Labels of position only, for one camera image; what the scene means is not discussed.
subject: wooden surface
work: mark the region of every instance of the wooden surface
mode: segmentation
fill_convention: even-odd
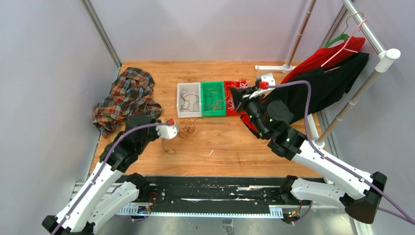
[[[173,118],[183,127],[184,120],[177,118],[177,84],[184,82],[241,80],[255,81],[259,74],[254,65],[281,65],[276,62],[124,62],[121,71],[137,67],[148,71],[154,78],[154,100],[164,109],[160,119],[165,122]],[[274,73],[277,84],[284,74]],[[320,130],[316,116],[314,120]],[[304,122],[292,124],[304,132]],[[268,141],[257,139],[240,120],[239,116],[205,117],[195,121],[196,132],[186,138],[178,136],[172,140],[157,140],[148,144],[144,153],[127,174],[138,172],[142,175],[214,175],[214,176],[276,176],[296,175],[299,177],[320,177],[313,170],[281,158],[267,147]],[[113,141],[116,133],[107,139],[103,137],[97,146],[92,169],[105,146]]]

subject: white plastic tray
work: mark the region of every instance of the white plastic tray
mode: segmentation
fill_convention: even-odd
[[[202,116],[200,82],[177,84],[177,117],[198,118]]]

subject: metal rod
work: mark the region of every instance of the metal rod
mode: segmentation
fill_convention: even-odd
[[[98,15],[96,14],[92,3],[90,0],[81,0],[82,5],[84,6],[85,10],[87,11],[93,25],[95,26],[95,29],[98,31],[99,36],[102,39],[102,42],[104,43],[105,47],[108,50],[108,53],[110,54],[112,60],[114,61],[115,65],[118,67],[118,69],[121,68],[121,60],[119,59],[113,45],[111,44],[110,39],[108,38],[107,33],[104,30],[104,27],[101,24],[101,21],[99,21]]]
[[[312,114],[309,114],[307,116],[307,122],[308,122],[308,129],[311,132],[311,138],[313,140],[318,139],[319,138],[319,133],[317,131],[317,126],[316,126],[316,123],[314,121],[314,117],[313,117]]]
[[[344,4],[342,4],[342,8],[340,8],[339,13],[337,13],[336,18],[334,18],[333,23],[330,26],[330,29],[327,31],[327,34],[325,35],[322,44],[319,48],[323,48],[325,45],[327,45],[328,42],[333,38],[333,35],[336,33],[337,29],[339,29],[339,26],[342,24],[343,19],[345,18],[345,15],[347,13],[347,8]]]
[[[314,5],[316,4],[316,1],[317,0],[311,0],[310,5],[308,6],[307,13],[305,14],[304,20],[302,21],[300,31],[296,38],[296,42],[294,43],[293,49],[290,53],[290,56],[288,57],[288,61],[286,63],[286,65],[288,66],[291,66],[291,62],[293,62],[293,57],[296,54],[298,45],[300,44],[302,34],[304,33],[305,27],[307,26],[308,20],[310,19],[310,15],[311,15],[311,12],[313,11]]]
[[[334,128],[339,124],[342,120],[344,115],[351,109],[353,106],[357,104],[357,101],[359,100],[360,96],[366,92],[369,87],[372,86],[372,84],[375,82],[375,79],[380,75],[381,73],[373,70],[372,74],[366,79],[366,81],[363,83],[363,85],[359,88],[359,90],[354,94],[352,99],[349,100],[349,102],[343,107],[343,109],[337,114],[336,118],[330,123],[330,125],[326,128],[322,136],[317,140],[317,144],[321,144],[324,142],[324,140],[327,138],[328,135],[333,132]]]
[[[348,11],[353,14],[357,13],[356,8],[354,7],[351,0],[342,0],[343,4],[346,6]],[[360,14],[354,14],[353,19],[356,21],[357,24],[360,24],[364,19]],[[360,28],[362,29],[363,34],[366,36],[366,38],[369,40],[370,44],[372,45],[373,49],[380,54],[381,52],[385,51],[385,48],[380,43],[380,41],[377,39],[377,37],[374,35],[374,33],[371,31],[367,23],[363,23]]]

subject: metal base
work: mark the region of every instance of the metal base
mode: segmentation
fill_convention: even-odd
[[[162,216],[162,217],[214,217],[214,218],[263,218],[263,219],[283,219],[282,208],[269,206],[269,213],[190,213],[190,212],[139,212],[142,206],[137,203],[129,203],[120,209],[117,215],[129,216]]]
[[[269,66],[269,65],[255,65],[255,70],[260,72],[283,72],[288,74],[295,66],[284,64],[282,66]]]
[[[303,207],[301,214],[306,210],[307,207]],[[153,216],[131,223],[114,217],[98,235],[355,235],[350,223],[353,220],[344,212],[320,208],[311,210],[295,226],[287,225],[280,219]]]

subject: flannel shirt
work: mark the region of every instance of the flannel shirt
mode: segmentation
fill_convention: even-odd
[[[146,71],[128,67],[112,83],[110,94],[93,109],[93,124],[104,138],[134,114],[160,117],[163,109],[151,94],[155,82]]]

